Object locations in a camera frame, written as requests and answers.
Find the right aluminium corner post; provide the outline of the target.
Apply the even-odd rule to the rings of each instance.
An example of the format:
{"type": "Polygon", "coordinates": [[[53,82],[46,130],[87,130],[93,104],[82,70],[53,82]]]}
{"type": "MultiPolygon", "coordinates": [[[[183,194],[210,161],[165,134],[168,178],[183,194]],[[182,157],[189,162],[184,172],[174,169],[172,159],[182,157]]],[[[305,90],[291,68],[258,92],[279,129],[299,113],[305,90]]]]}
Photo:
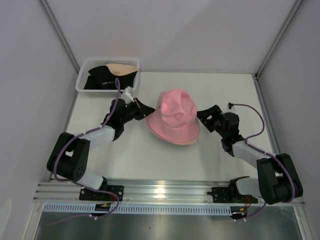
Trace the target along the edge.
{"type": "Polygon", "coordinates": [[[274,54],[276,53],[277,49],[280,47],[282,41],[284,40],[287,32],[289,31],[290,27],[294,23],[296,17],[298,16],[299,12],[303,8],[306,0],[295,0],[292,7],[290,8],[287,16],[284,19],[284,22],[281,24],[272,44],[270,45],[265,57],[263,58],[261,64],[259,65],[257,72],[254,74],[254,79],[259,81],[261,78],[262,73],[272,60],[274,54]]]}

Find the left aluminium corner post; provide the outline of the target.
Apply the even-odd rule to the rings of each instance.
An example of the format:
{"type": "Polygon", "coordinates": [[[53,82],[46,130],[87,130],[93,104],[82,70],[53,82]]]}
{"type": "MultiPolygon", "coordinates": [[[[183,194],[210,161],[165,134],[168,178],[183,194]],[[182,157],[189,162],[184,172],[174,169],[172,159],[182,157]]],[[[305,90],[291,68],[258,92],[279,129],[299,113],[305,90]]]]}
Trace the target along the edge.
{"type": "Polygon", "coordinates": [[[65,37],[65,34],[63,33],[63,30],[49,4],[48,0],[38,0],[37,1],[47,18],[54,34],[56,35],[58,41],[60,42],[62,49],[64,50],[65,54],[67,55],[67,58],[69,59],[70,63],[72,64],[74,70],[78,74],[80,72],[80,66],[78,61],[76,60],[76,57],[65,37]]]}

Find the aluminium corner post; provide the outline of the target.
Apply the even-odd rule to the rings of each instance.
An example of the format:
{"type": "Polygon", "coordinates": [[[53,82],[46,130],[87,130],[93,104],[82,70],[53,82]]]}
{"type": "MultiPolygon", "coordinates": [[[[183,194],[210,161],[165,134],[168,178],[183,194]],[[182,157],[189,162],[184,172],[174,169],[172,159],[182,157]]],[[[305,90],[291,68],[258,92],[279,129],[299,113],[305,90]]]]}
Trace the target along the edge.
{"type": "Polygon", "coordinates": [[[272,44],[270,45],[265,57],[263,58],[261,64],[259,65],[257,72],[254,74],[254,79],[259,81],[261,78],[262,73],[272,60],[274,54],[276,53],[277,49],[280,47],[282,41],[284,40],[287,32],[289,31],[290,27],[294,23],[296,17],[298,16],[299,12],[303,8],[306,0],[295,0],[292,7],[290,8],[287,16],[284,19],[284,22],[281,24],[272,44]]]}
{"type": "Polygon", "coordinates": [[[64,50],[65,54],[67,55],[67,58],[69,59],[70,63],[72,64],[74,70],[78,74],[80,72],[80,66],[78,61],[76,60],[76,57],[65,37],[65,34],[63,33],[63,30],[49,4],[48,0],[38,0],[37,1],[47,18],[54,34],[56,35],[58,41],[60,42],[62,49],[64,50]]]}

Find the pink bucket hat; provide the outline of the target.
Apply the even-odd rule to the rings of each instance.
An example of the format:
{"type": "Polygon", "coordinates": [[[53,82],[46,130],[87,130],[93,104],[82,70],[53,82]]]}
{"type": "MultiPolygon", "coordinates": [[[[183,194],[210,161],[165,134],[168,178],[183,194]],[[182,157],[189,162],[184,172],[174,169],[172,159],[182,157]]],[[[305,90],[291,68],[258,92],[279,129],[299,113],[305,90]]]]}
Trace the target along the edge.
{"type": "Polygon", "coordinates": [[[174,88],[160,93],[154,113],[146,118],[152,124],[178,129],[193,123],[197,118],[197,106],[183,89],[174,88]]]}
{"type": "Polygon", "coordinates": [[[200,136],[200,123],[198,120],[183,126],[181,129],[170,129],[161,124],[159,126],[158,124],[152,124],[149,118],[146,120],[146,124],[155,136],[171,144],[189,142],[200,136]]]}

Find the white plastic basket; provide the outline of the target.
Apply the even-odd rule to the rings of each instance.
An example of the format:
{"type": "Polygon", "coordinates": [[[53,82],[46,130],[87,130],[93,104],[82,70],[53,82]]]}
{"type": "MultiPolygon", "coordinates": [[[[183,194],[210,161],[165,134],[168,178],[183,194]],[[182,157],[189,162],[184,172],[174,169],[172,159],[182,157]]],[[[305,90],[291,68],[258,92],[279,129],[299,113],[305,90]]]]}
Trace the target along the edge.
{"type": "Polygon", "coordinates": [[[89,76],[89,70],[98,66],[103,66],[107,64],[124,64],[124,65],[133,65],[138,68],[137,75],[134,79],[134,85],[132,87],[132,92],[134,92],[138,87],[138,82],[140,79],[140,62],[136,58],[127,57],[127,58],[116,58],[116,57],[92,57],[85,60],[80,68],[75,89],[78,92],[86,92],[86,93],[108,93],[115,94],[116,90],[93,90],[93,89],[84,89],[87,78],[89,76]]]}

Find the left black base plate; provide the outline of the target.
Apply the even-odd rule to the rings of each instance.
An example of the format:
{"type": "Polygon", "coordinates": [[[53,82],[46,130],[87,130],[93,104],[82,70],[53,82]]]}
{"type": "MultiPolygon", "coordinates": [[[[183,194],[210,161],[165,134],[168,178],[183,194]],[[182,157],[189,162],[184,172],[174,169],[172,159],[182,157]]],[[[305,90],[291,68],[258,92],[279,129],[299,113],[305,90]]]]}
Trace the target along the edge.
{"type": "MultiPolygon", "coordinates": [[[[111,192],[114,195],[116,195],[119,198],[119,201],[121,202],[123,200],[124,196],[124,189],[125,187],[123,185],[108,185],[105,184],[101,186],[101,191],[107,191],[111,192]]],[[[117,198],[113,196],[112,194],[104,193],[104,192],[97,192],[92,191],[88,189],[83,189],[80,191],[79,194],[79,200],[81,201],[98,201],[98,202],[113,202],[117,201],[117,198]]]]}

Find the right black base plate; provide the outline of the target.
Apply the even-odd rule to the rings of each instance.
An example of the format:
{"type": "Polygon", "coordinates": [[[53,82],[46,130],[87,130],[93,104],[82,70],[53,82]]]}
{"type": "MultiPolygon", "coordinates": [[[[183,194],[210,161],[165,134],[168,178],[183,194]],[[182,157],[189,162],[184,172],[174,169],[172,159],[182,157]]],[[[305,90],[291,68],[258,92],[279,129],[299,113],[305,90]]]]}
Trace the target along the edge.
{"type": "Polygon", "coordinates": [[[248,178],[249,176],[243,176],[234,178],[229,181],[227,187],[212,187],[211,191],[208,191],[206,194],[212,196],[213,203],[224,203],[224,204],[257,204],[258,199],[252,195],[243,195],[240,194],[236,183],[238,180],[248,178]]]}

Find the black hat in basket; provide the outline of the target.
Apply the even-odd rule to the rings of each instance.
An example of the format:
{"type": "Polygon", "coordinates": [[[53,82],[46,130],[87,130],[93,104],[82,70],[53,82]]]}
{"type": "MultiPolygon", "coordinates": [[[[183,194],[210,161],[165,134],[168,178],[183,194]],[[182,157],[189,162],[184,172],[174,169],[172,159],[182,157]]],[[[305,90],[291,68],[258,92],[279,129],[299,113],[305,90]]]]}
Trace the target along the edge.
{"type": "Polygon", "coordinates": [[[116,78],[120,83],[120,89],[124,90],[126,87],[134,87],[134,81],[138,72],[133,72],[124,76],[113,75],[106,65],[94,67],[88,71],[85,90],[116,90],[116,78]]]}

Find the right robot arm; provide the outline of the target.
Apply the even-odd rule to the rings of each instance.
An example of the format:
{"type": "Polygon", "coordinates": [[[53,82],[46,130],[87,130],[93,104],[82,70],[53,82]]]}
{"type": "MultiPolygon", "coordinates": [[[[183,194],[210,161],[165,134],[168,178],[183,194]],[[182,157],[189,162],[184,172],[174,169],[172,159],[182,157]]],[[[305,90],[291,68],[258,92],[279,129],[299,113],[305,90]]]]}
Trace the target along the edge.
{"type": "Polygon", "coordinates": [[[229,103],[226,112],[217,105],[197,112],[197,118],[206,129],[220,135],[226,153],[257,170],[257,178],[243,176],[230,180],[227,193],[230,200],[239,203],[245,197],[262,198],[273,205],[302,197],[303,186],[292,158],[287,153],[267,152],[250,143],[248,137],[243,137],[235,107],[236,104],[229,103]]]}

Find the aluminium mounting rail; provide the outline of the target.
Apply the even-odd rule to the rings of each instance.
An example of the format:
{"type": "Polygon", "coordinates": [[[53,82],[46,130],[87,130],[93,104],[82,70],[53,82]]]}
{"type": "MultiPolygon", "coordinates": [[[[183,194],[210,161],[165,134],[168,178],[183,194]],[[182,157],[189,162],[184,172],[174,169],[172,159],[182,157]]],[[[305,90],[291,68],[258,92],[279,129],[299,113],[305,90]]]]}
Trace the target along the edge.
{"type": "MultiPolygon", "coordinates": [[[[109,185],[124,186],[122,203],[150,205],[213,204],[207,194],[212,187],[226,187],[227,181],[109,179],[109,185]]],[[[33,202],[79,203],[81,187],[70,182],[40,182],[33,202]]]]}

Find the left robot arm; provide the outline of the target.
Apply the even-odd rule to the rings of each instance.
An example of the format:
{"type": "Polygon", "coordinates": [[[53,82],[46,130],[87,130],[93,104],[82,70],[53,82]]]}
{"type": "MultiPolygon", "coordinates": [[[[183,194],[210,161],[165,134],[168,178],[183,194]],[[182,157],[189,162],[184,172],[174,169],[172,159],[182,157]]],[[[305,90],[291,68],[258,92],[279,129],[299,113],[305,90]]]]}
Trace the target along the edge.
{"type": "Polygon", "coordinates": [[[137,98],[128,103],[116,98],[109,110],[102,124],[96,128],[77,135],[61,133],[46,165],[57,181],[69,181],[85,187],[99,201],[107,197],[108,187],[103,185],[107,180],[87,167],[89,152],[117,140],[124,132],[126,123],[143,120],[155,111],[137,98]]]}

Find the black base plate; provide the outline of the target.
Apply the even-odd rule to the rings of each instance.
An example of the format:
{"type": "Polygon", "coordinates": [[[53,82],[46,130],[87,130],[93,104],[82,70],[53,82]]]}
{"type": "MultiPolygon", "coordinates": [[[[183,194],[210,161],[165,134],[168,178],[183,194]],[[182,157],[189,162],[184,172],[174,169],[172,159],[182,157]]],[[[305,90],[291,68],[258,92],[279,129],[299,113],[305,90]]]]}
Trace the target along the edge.
{"type": "Polygon", "coordinates": [[[227,187],[212,187],[211,191],[208,191],[206,194],[212,196],[213,203],[224,203],[224,204],[257,204],[258,199],[252,195],[243,195],[240,194],[236,183],[238,180],[248,178],[249,176],[243,176],[234,178],[229,181],[227,187]]]}
{"type": "MultiPolygon", "coordinates": [[[[119,201],[121,202],[123,200],[124,196],[124,189],[125,187],[123,185],[108,185],[105,184],[101,186],[101,191],[107,191],[111,192],[114,195],[116,195],[119,198],[119,201]]],[[[113,196],[112,194],[104,193],[104,192],[97,192],[92,191],[88,189],[83,189],[80,191],[79,194],[79,200],[81,201],[98,201],[98,202],[113,202],[117,201],[117,198],[113,196]]]]}

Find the beige bucket hat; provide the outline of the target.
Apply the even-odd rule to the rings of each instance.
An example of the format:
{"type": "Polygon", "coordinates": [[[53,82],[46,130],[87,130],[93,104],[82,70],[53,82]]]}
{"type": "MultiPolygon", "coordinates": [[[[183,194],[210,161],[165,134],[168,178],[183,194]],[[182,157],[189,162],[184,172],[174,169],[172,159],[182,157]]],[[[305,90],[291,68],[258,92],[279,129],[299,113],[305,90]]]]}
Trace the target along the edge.
{"type": "Polygon", "coordinates": [[[199,138],[196,138],[194,140],[191,140],[191,141],[187,141],[187,142],[179,142],[179,143],[174,143],[175,145],[178,145],[178,146],[187,146],[187,145],[192,145],[196,142],[198,142],[199,138]]]}

